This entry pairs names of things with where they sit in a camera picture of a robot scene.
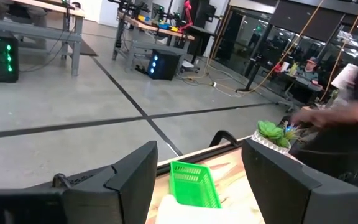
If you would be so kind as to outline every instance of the wooden desk surface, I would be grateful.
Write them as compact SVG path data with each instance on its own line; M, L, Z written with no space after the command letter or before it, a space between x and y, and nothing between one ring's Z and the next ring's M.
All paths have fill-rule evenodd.
M119 17L123 17L123 13L122 12L118 12L118 16ZM147 30L151 30L151 31L157 31L158 29L152 25L147 25L147 24L144 24L143 22L141 21L138 21L136 19L133 19L129 16L126 16L125 17L125 21L130 23L131 25L133 26L136 26L138 28L141 28L141 29L147 29ZM195 38L192 36L192 35L182 35L181 33L178 33L178 32L173 32L173 31L170 31L170 30L166 30L166 29L159 29L158 30L160 33L163 33L163 34L168 34L168 35L173 35L173 36L176 36L176 37L186 37L187 39L189 40L194 40Z
M45 2L40 2L36 0L14 0L15 2L22 3L22 4L28 4L31 6L41 7L43 9L49 9L56 12L66 13L65 7L55 6L53 4L48 4ZM70 9L70 14L73 14L74 16L78 17L85 17L85 12L82 9L76 8L75 10Z
M257 222L248 224L265 223L247 180L241 159L241 148L207 159L199 164L209 166L211 169L222 207L250 210ZM146 224L155 223L161 200L169 194L169 177L169 174L165 174L157 177L155 181Z

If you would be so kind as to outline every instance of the concrete floor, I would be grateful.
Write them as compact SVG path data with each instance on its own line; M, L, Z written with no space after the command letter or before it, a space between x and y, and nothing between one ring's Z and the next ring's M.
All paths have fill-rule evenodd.
M208 147L216 131L241 138L254 132L258 120L278 122L285 114L263 89L264 96L230 97L208 85L125 73L122 57L111 60L114 40L109 37L115 37L115 29L85 22L84 33L99 56L81 56L78 77L70 75L70 59L57 57L45 68L21 73L17 83L0 83L0 188L28 187L50 181L58 172L70 175L105 166L149 140L157 140L163 161ZM21 59L21 70L48 61ZM238 81L211 69L210 77L198 83L212 78L231 88L246 84L233 71L212 64Z

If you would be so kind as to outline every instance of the cap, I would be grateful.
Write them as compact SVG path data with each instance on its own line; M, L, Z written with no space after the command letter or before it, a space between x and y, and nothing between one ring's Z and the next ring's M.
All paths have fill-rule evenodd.
M318 63L317 58L315 58L315 57L309 58L308 62L315 63L315 64Z

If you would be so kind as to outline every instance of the workbench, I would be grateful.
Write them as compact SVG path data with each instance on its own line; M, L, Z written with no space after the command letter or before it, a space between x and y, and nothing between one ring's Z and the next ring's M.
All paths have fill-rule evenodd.
M63 13L63 29L54 29L49 27L36 27L29 24L20 24L16 22L0 21L0 30L12 32L13 34L23 35L26 37L36 37L44 39L52 39L62 42L62 47L59 50L59 54L62 55L62 59L66 59L66 55L71 57L71 75L78 75L78 66L80 62L80 50L82 42L82 26L85 13L83 10L75 8L69 9L59 6L58 4L50 4L47 1L36 0L13 0L21 4L27 4L30 6L41 7L48 11L54 11ZM51 2L59 3L60 0L49 0ZM70 29L67 24L67 12L70 16L75 18L75 26ZM68 46L73 49L72 53L68 53Z
M174 31L170 31L170 30L166 30L166 29L158 29L155 26L152 26L151 24L148 24L146 22L141 22L138 21L137 19L133 19L131 18L131 16L129 15L124 15L124 13L122 12L118 12L118 17L119 19L119 23L118 23L118 28L117 28L117 34L116 34L116 41L114 43L114 49L113 49L113 53L112 53L112 60L116 60L117 59L117 55L120 54L122 55L125 59L126 59L126 64L125 64L125 71L128 72L130 69L132 69L132 64L133 64L133 60L135 59L135 53L136 53L136 49L143 49L143 50L165 50L165 51L169 51L169 52L173 52L177 55L180 55L180 60L178 63L178 68L180 68L182 61L185 58L185 55L187 54L187 48L190 44L191 40L194 40L195 38L191 35L185 35L179 32L174 32ZM125 23L128 23L132 26L134 26L134 30L132 31L132 39L128 40L128 42L130 43L130 47L128 49L128 51L124 51L122 49L122 46L125 45L124 41L126 40L122 40L122 34L125 32ZM142 42L140 40L140 30L144 30L145 32L149 32L149 31L154 31L161 34L167 34L170 36L174 36L176 38L183 38L185 40L185 46L183 49L174 47L174 46L170 46L170 45L162 45L162 44L153 44L150 42ZM121 42L122 46L116 47L117 46L117 42Z
M249 137L250 136L238 139L238 141L241 142L242 140ZM296 160L289 154L286 154L286 156ZM164 174L163 172L159 172L159 170L163 169L164 166L166 167L169 165L171 161L191 162L199 160L197 157L201 159L197 162L197 164L206 165L211 170L222 208L235 207L237 210L241 209L244 211L250 211L254 216L253 220L255 220L255 223L250 223L246 220L244 220L244 223L265 223L247 180L247 175L241 158L241 147L231 146L229 143L225 143L181 157L159 162L157 167L157 178L155 180L153 197L150 203L146 224L155 223L155 219L158 214L158 207L164 196L168 195L170 192L170 174L169 172Z

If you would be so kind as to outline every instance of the green plastic basket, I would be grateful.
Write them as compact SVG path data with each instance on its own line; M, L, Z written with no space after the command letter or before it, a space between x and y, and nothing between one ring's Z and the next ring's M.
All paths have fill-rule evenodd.
M182 205L222 208L208 166L171 162L170 192Z

